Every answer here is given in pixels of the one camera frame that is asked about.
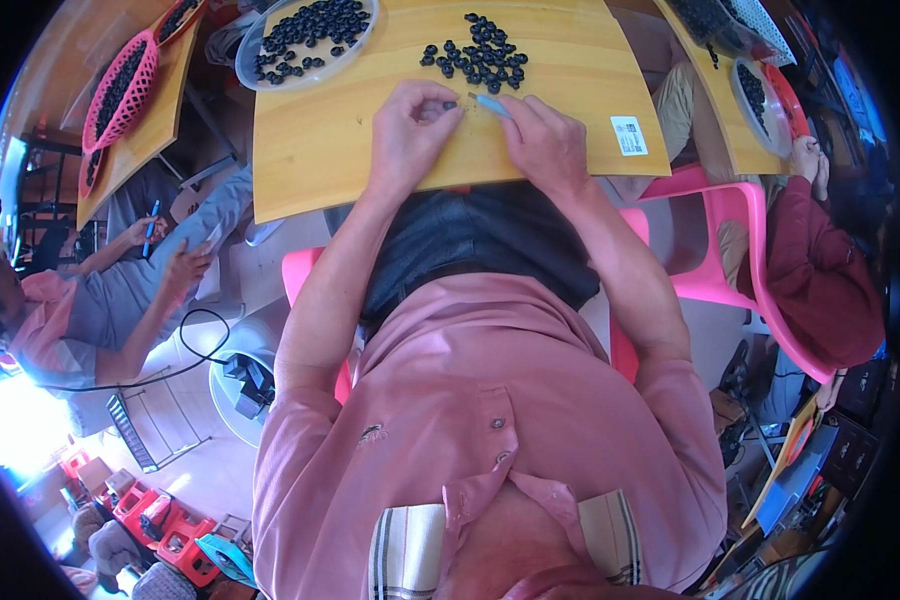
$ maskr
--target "hand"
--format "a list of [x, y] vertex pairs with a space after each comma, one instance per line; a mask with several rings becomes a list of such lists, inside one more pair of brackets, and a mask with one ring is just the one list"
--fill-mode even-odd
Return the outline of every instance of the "hand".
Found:
[[813, 184], [820, 169], [820, 144], [811, 135], [802, 135], [793, 140], [791, 156], [793, 174], [800, 175], [807, 183]]
[[397, 83], [373, 115], [373, 145], [367, 187], [399, 197], [417, 189], [464, 118], [462, 108], [444, 109], [460, 95], [430, 79]]
[[173, 256], [167, 261], [160, 281], [160, 292], [173, 303], [182, 303], [191, 287], [204, 278], [204, 273], [213, 262], [214, 255], [208, 253], [210, 242], [203, 242], [191, 251], [187, 243], [180, 242]]
[[[153, 234], [147, 237], [147, 227], [153, 223]], [[123, 239], [132, 247], [145, 243], [156, 244], [167, 236], [167, 221], [163, 217], [144, 217], [123, 232]]]
[[825, 202], [828, 198], [827, 186], [830, 183], [830, 159], [826, 154], [821, 154], [817, 164], [816, 178], [813, 180], [813, 197], [818, 202]]
[[590, 181], [587, 127], [537, 96], [499, 100], [513, 117], [499, 117], [513, 166], [555, 204], [578, 197]]

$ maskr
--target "metal rack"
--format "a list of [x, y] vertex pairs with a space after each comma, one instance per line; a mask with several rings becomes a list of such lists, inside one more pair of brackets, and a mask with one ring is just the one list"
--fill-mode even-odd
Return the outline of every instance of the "metal rack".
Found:
[[[169, 367], [167, 366], [158, 371], [158, 373], [163, 373], [168, 369]], [[183, 417], [183, 421], [185, 421], [187, 423], [187, 426], [190, 427], [190, 431], [192, 431], [193, 437], [196, 438], [196, 441], [192, 443], [185, 443], [177, 450], [170, 450], [169, 454], [160, 460], [154, 459], [153, 454], [151, 454], [150, 450], [147, 448], [147, 445], [144, 443], [143, 438], [141, 438], [140, 434], [137, 433], [137, 429], [133, 426], [131, 416], [127, 411], [127, 405], [125, 403], [125, 401], [128, 401], [132, 398], [140, 399], [140, 405], [143, 406], [146, 417], [153, 425], [154, 431], [156, 431], [157, 435], [160, 436], [160, 440], [163, 441], [164, 446], [166, 446], [169, 450], [170, 444], [167, 442], [167, 438], [164, 437], [163, 433], [160, 431], [160, 427], [157, 426], [156, 421], [154, 420], [154, 416], [151, 414], [150, 409], [147, 407], [147, 402], [144, 402], [144, 396], [146, 395], [147, 391], [145, 389], [142, 389], [137, 393], [126, 397], [124, 397], [123, 394], [118, 391], [117, 393], [114, 393], [112, 396], [110, 396], [110, 399], [106, 403], [106, 409], [110, 413], [110, 418], [113, 419], [113, 425], [117, 426], [117, 431], [120, 432], [120, 438], [123, 439], [123, 442], [126, 444], [127, 449], [130, 451], [133, 459], [137, 462], [137, 465], [140, 467], [144, 474], [152, 474], [158, 472], [170, 463], [179, 459], [190, 450], [201, 446], [204, 442], [213, 440], [213, 436], [207, 436], [206, 438], [200, 437], [200, 434], [198, 434], [197, 430], [194, 429], [194, 426], [190, 422], [190, 419], [187, 417], [187, 414], [180, 406], [180, 402], [178, 402], [173, 388], [170, 387], [170, 384], [168, 384], [166, 380], [164, 380], [162, 383], [167, 386], [169, 396], [173, 399], [173, 403], [176, 404], [176, 409]]]

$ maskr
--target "blue utility knife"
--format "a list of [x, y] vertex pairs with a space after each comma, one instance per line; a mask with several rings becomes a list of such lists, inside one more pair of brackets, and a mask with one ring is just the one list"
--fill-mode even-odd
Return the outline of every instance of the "blue utility knife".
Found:
[[[160, 200], [156, 200], [153, 203], [153, 210], [150, 211], [151, 217], [156, 217], [157, 213], [160, 212]], [[150, 239], [151, 236], [154, 235], [154, 224], [151, 222], [146, 226], [146, 239]], [[144, 258], [147, 258], [147, 255], [150, 254], [150, 242], [144, 242]]]
[[506, 117], [507, 119], [513, 119], [507, 109], [504, 108], [504, 105], [496, 100], [492, 99], [490, 96], [485, 96], [484, 94], [480, 94], [479, 96], [473, 92], [467, 92], [467, 96], [473, 98], [477, 101], [477, 104], [488, 109], [496, 114]]

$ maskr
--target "wooden table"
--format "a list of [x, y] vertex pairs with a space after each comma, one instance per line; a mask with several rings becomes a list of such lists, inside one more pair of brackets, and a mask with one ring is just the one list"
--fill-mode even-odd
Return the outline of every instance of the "wooden table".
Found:
[[[520, 179], [496, 118], [478, 108], [462, 73], [447, 79], [420, 66], [423, 48], [472, 45], [470, 8], [441, 0], [381, 0], [376, 26], [356, 61], [302, 91], [257, 94], [253, 127], [257, 223], [352, 202], [367, 183], [372, 117], [397, 82], [429, 78], [461, 95], [467, 114], [420, 189]], [[270, 18], [267, 30], [295, 11]], [[630, 45], [603, 0], [503, 0], [480, 8], [529, 56], [515, 93], [535, 94], [587, 126], [594, 175], [670, 175], [660, 124]], [[638, 119], [648, 153], [624, 156], [611, 116]]]
[[790, 175], [790, 160], [780, 158], [766, 150], [754, 135], [753, 130], [740, 110], [740, 105], [731, 89], [733, 59], [720, 54], [720, 68], [713, 68], [713, 59], [706, 48], [701, 48], [690, 38], [684, 24], [681, 23], [666, 0], [653, 0], [660, 13], [670, 23], [676, 38], [683, 46], [690, 63], [696, 70], [706, 89], [707, 98], [713, 106], [713, 112], [720, 122], [720, 133], [726, 143], [730, 156], [730, 166], [737, 175]]
[[[157, 19], [150, 29], [156, 30]], [[160, 48], [155, 85], [146, 98], [145, 113], [133, 129], [108, 147], [90, 195], [76, 199], [76, 228], [81, 230], [113, 192], [137, 170], [177, 141], [180, 107], [187, 81], [190, 56], [194, 52], [200, 18], [195, 18], [175, 41]], [[162, 198], [164, 202], [172, 198]]]

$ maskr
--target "sticker label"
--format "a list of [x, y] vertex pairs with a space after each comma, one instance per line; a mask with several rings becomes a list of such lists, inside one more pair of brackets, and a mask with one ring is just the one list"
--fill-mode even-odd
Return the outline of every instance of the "sticker label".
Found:
[[647, 154], [647, 144], [643, 141], [643, 132], [636, 117], [610, 117], [610, 124], [617, 135], [620, 152], [625, 157]]

